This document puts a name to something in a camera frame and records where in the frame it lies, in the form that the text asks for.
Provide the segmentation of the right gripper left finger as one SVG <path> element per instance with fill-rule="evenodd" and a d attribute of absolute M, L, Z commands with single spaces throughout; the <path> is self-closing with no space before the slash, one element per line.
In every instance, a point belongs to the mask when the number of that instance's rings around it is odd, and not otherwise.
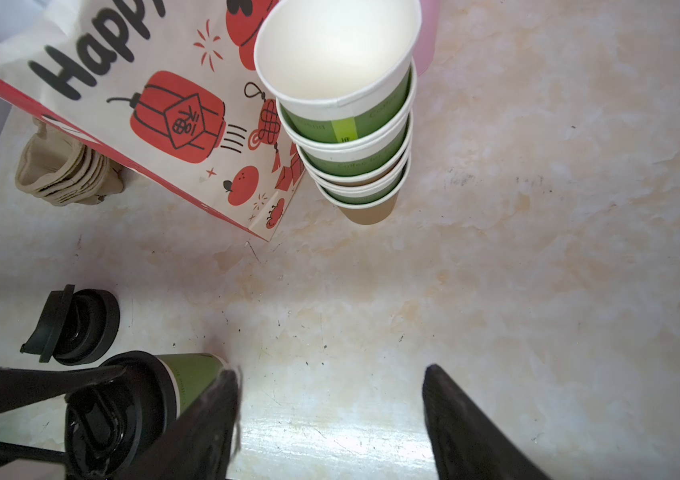
<path fill-rule="evenodd" d="M 238 376 L 222 369 L 118 479 L 225 479 L 239 410 Z"/>

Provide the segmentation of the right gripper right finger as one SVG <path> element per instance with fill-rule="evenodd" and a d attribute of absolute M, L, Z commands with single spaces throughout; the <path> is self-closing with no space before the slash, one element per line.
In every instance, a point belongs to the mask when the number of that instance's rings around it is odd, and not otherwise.
<path fill-rule="evenodd" d="M 440 479 L 546 479 L 437 364 L 422 385 L 425 425 Z"/>

